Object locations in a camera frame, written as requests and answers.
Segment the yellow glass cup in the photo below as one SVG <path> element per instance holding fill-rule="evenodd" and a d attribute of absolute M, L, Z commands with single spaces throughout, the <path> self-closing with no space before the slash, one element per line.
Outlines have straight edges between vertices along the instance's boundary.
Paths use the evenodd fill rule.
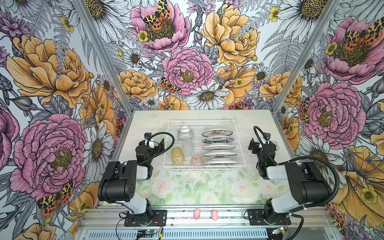
<path fill-rule="evenodd" d="M 174 148 L 171 152 L 172 163 L 176 166 L 183 165 L 185 163 L 185 155 L 181 148 Z"/>

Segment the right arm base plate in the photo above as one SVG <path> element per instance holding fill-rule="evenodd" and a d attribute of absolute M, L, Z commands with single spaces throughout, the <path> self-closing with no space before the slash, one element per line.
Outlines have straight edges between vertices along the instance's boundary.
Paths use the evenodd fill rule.
<path fill-rule="evenodd" d="M 291 220 L 287 214 L 265 213 L 262 209 L 248 209 L 246 218 L 251 226 L 286 226 L 291 225 Z"/>

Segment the right circuit board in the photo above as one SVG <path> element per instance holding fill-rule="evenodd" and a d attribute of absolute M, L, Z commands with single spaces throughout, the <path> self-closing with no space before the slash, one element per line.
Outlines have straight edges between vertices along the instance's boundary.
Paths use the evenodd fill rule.
<path fill-rule="evenodd" d="M 284 234 L 285 232 L 286 231 L 285 231 L 284 227 L 279 227 L 279 228 L 273 229 L 271 234 L 272 235 L 279 235 L 279 234 Z"/>

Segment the plate with green lettered rim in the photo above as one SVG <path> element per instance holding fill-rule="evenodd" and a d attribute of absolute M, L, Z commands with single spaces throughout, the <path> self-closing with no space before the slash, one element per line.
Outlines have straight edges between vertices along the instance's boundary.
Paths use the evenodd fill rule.
<path fill-rule="evenodd" d="M 231 143 L 235 139 L 229 136 L 211 136 L 204 138 L 202 142 L 204 144 L 214 144 L 214 143 Z"/>

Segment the aluminium front rail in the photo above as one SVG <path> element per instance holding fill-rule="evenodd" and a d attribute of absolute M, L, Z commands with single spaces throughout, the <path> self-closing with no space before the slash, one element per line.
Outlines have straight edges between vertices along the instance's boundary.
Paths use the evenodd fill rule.
<path fill-rule="evenodd" d="M 257 205 L 200 206 L 201 216 L 194 219 L 197 206 L 157 206 L 154 210 L 166 210 L 165 227 L 125 227 L 126 209 L 119 206 L 101 206 L 89 210 L 81 223 L 77 240 L 135 240 L 139 230 L 159 230 L 148 240 L 341 240 L 343 237 L 334 226 L 331 215 L 324 207 L 317 207 L 290 216 L 291 225 L 251 226 L 246 218 L 248 209 Z M 211 211 L 218 211 L 213 221 Z M 272 235 L 273 229 L 284 227 L 285 233 Z"/>

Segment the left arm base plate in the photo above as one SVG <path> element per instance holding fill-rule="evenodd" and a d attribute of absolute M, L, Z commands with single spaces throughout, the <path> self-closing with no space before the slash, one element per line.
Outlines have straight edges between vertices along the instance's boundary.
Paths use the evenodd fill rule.
<path fill-rule="evenodd" d="M 125 217 L 125 227 L 165 227 L 167 222 L 166 210 L 152 210 L 151 213 L 133 215 L 127 212 Z"/>

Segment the pink glass cup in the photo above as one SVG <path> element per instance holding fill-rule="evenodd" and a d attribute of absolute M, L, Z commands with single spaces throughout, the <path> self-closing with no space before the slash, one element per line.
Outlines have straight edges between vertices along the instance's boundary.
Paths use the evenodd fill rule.
<path fill-rule="evenodd" d="M 190 161 L 190 166 L 191 167 L 203 167 L 204 166 L 204 159 L 200 155 L 194 155 L 191 158 Z"/>

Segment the plate with orange sunburst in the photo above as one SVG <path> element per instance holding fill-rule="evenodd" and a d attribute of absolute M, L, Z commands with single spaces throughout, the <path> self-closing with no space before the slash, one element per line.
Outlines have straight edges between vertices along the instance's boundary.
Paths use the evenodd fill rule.
<path fill-rule="evenodd" d="M 233 157 L 238 154 L 229 150 L 213 150 L 203 154 L 204 157 Z"/>

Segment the plate with red characters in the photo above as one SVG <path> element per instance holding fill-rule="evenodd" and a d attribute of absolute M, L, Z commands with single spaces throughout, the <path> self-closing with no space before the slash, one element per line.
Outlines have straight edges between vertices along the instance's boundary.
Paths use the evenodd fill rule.
<path fill-rule="evenodd" d="M 213 137 L 213 136 L 231 136 L 234 132 L 231 130 L 222 130 L 222 129 L 214 129 L 208 130 L 202 133 L 202 136 L 205 138 Z"/>

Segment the striped grey bowl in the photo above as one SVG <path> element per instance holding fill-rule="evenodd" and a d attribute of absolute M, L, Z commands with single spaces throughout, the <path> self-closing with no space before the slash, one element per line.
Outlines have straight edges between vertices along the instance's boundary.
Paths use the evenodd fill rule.
<path fill-rule="evenodd" d="M 185 139 L 191 139 L 193 137 L 193 131 L 188 126 L 183 126 L 180 128 L 178 132 L 178 138 L 185 140 Z"/>

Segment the clear glass cup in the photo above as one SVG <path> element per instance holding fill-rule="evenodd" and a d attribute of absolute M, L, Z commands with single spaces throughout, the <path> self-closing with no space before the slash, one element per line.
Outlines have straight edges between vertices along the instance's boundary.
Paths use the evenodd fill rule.
<path fill-rule="evenodd" d="M 194 151 L 193 138 L 182 139 L 182 150 L 185 155 L 192 155 Z"/>

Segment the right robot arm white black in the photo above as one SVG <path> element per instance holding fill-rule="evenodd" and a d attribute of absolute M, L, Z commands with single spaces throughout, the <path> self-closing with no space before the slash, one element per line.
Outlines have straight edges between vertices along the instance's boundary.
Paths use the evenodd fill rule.
<path fill-rule="evenodd" d="M 264 180 L 286 180 L 289 190 L 267 199 L 262 210 L 256 210 L 250 217 L 262 219 L 267 225 L 283 224 L 289 220 L 289 214 L 305 208 L 312 208 L 329 203 L 337 194 L 340 181 L 335 180 L 332 189 L 321 174 L 315 162 L 323 163 L 334 174 L 335 169 L 320 158 L 307 156 L 291 159 L 282 164 L 275 162 L 277 146 L 272 142 L 262 144 L 250 140 L 249 150 L 257 155 L 257 169 Z"/>

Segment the pink clip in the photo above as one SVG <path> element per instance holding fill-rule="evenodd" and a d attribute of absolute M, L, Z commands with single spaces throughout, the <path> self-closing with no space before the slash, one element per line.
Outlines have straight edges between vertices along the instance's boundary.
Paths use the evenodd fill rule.
<path fill-rule="evenodd" d="M 218 220 L 218 211 L 217 210 L 212 210 L 211 211 L 211 218 L 213 221 L 217 221 Z"/>
<path fill-rule="evenodd" d="M 199 208 L 196 208 L 196 209 L 194 210 L 194 214 L 193 214 L 193 216 L 194 216 L 194 219 L 195 219 L 195 220 L 198 220 L 198 219 L 200 218 L 200 216 L 201 216 L 201 210 L 200 210 Z"/>

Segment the left pink clip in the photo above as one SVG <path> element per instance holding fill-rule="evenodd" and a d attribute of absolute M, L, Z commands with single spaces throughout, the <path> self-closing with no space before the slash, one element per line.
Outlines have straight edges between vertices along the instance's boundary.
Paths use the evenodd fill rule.
<path fill-rule="evenodd" d="M 196 208 L 196 209 L 194 210 L 194 214 L 193 214 L 193 216 L 194 216 L 194 219 L 195 219 L 195 220 L 198 220 L 198 219 L 200 218 L 200 216 L 201 216 L 201 210 L 200 210 L 199 208 Z"/>

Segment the right pink clip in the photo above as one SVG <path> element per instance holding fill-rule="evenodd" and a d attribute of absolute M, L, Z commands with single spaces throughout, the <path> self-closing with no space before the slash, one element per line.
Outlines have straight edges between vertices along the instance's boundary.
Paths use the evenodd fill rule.
<path fill-rule="evenodd" d="M 211 211 L 211 218 L 213 221 L 217 221 L 218 220 L 218 211 L 217 210 L 212 210 Z"/>

